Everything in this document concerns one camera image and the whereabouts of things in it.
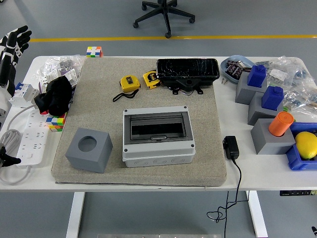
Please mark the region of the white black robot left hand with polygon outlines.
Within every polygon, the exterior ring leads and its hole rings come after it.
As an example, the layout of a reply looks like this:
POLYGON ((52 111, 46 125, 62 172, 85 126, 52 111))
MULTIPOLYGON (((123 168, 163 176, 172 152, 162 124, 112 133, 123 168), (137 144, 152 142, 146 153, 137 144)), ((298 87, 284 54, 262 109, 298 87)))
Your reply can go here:
POLYGON ((8 100, 15 92, 16 66, 29 47, 32 31, 28 26, 16 28, 0 40, 0 109, 8 110, 8 100))

